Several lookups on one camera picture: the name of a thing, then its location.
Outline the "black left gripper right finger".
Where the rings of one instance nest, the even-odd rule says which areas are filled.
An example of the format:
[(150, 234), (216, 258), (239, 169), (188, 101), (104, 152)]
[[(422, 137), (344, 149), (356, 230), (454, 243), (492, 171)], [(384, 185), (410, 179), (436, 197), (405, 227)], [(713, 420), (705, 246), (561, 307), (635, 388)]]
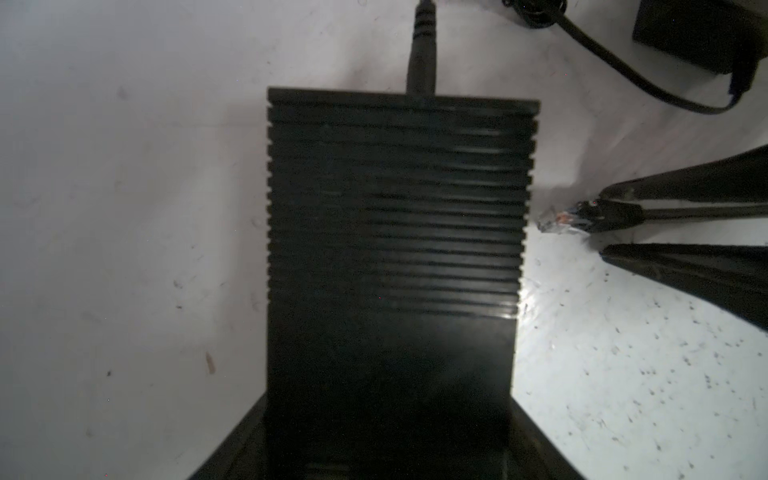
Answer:
[(510, 479), (585, 480), (514, 398), (509, 424)]

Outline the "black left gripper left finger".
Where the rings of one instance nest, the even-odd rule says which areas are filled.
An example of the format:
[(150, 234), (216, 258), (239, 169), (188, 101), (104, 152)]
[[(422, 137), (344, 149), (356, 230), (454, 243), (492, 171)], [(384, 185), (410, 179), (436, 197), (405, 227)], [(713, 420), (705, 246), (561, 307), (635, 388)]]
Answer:
[(267, 477), (265, 413), (262, 395), (191, 480), (262, 480)]

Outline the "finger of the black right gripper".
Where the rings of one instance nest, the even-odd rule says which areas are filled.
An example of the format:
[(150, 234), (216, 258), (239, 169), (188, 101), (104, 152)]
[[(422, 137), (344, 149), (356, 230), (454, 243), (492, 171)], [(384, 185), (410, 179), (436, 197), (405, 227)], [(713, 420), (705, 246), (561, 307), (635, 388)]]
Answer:
[(610, 185), (601, 199), (683, 200), (697, 203), (767, 201), (767, 146), (697, 166)]
[(600, 257), (767, 328), (765, 246), (614, 244), (603, 248)]

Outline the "black power adapter with cable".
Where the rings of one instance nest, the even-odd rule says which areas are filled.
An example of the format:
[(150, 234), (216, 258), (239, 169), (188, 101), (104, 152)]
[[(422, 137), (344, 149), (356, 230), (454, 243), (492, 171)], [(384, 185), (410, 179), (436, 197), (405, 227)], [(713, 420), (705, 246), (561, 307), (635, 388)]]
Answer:
[[(654, 99), (700, 115), (733, 109), (752, 88), (767, 58), (767, 4), (764, 1), (636, 1), (630, 61), (594, 39), (566, 15), (568, 1), (506, 1), (519, 25), (534, 31), (559, 28), (594, 57)], [(728, 100), (707, 105), (659, 85), (681, 73), (684, 81), (726, 77)]]

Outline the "black network switch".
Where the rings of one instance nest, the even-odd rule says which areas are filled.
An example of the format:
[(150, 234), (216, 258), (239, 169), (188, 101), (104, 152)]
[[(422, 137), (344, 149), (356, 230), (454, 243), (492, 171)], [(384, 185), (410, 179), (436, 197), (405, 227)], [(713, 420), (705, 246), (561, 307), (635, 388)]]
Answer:
[(540, 105), (272, 87), (272, 479), (502, 479)]

